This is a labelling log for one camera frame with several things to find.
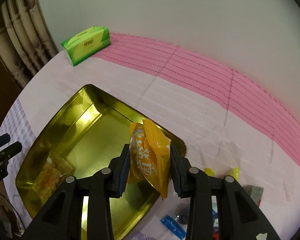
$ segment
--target clear plastic bag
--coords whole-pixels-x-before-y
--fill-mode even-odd
[[[59,155],[51,155],[43,165],[39,175],[34,180],[32,189],[45,203],[63,180],[74,173],[71,163]]]

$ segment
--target food item in tray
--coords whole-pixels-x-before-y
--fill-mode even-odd
[[[145,177],[161,194],[168,196],[170,177],[170,142],[149,119],[130,124],[130,172],[128,183]]]
[[[59,155],[51,154],[34,180],[32,189],[45,203],[61,182],[73,173],[74,167],[68,161]]]

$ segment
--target small snack packet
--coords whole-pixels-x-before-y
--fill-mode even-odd
[[[130,124],[130,172],[128,183],[146,178],[161,194],[168,197],[170,178],[170,142],[149,119]]]
[[[34,180],[32,189],[45,203],[56,188],[67,177],[74,173],[74,167],[59,155],[49,155],[39,175]]]
[[[235,167],[235,168],[231,169],[230,175],[232,177],[234,177],[237,182],[239,182],[239,174],[240,174],[239,167]]]
[[[92,26],[61,43],[73,66],[110,44],[109,30],[102,26]]]
[[[216,196],[211,196],[212,202],[212,224],[213,239],[219,239],[219,220]],[[168,215],[161,219],[161,223],[180,240],[186,237],[187,225],[189,222],[190,203],[182,202],[174,206]]]
[[[262,194],[263,194],[263,187],[253,186],[253,185],[245,185],[243,186],[244,190],[248,193],[250,198],[260,206]]]

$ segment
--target curtain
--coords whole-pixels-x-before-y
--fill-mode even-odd
[[[0,10],[0,60],[24,88],[56,55],[37,0],[6,0]]]

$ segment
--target gold metal tray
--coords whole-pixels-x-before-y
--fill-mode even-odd
[[[75,93],[56,113],[30,148],[16,177],[21,199],[33,218],[42,203],[32,185],[53,150],[70,161],[80,179],[107,167],[112,158],[120,155],[129,143],[129,123],[141,122],[146,117],[123,102],[88,84]],[[185,155],[184,142],[160,127]],[[122,239],[145,215],[159,193],[146,181],[128,184],[120,199],[110,199],[115,239]],[[87,227],[88,197],[82,210],[82,239]]]

